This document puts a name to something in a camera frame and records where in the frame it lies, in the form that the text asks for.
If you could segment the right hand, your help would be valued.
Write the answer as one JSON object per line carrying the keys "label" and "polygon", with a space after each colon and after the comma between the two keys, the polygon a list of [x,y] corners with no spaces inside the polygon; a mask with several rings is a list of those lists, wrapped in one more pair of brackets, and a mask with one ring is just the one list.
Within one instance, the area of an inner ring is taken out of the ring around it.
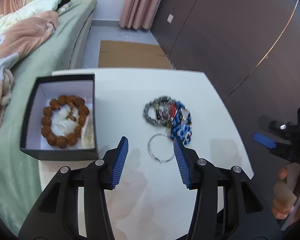
{"label": "right hand", "polygon": [[300,219],[300,164],[290,163],[279,170],[279,179],[271,211],[281,230],[286,231]]}

